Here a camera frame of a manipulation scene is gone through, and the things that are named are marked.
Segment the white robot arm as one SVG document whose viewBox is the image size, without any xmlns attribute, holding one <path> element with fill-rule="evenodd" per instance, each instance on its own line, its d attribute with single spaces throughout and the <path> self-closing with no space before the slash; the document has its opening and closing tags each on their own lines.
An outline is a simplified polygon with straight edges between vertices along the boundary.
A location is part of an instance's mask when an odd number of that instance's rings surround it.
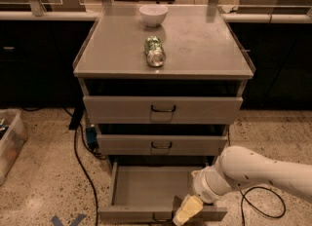
<svg viewBox="0 0 312 226">
<path fill-rule="evenodd" d="M 241 146 L 226 147 L 212 166 L 191 172 L 192 193 L 182 201 L 173 223 L 182 226 L 225 194 L 267 184 L 312 202 L 312 166 L 266 158 Z"/>
</svg>

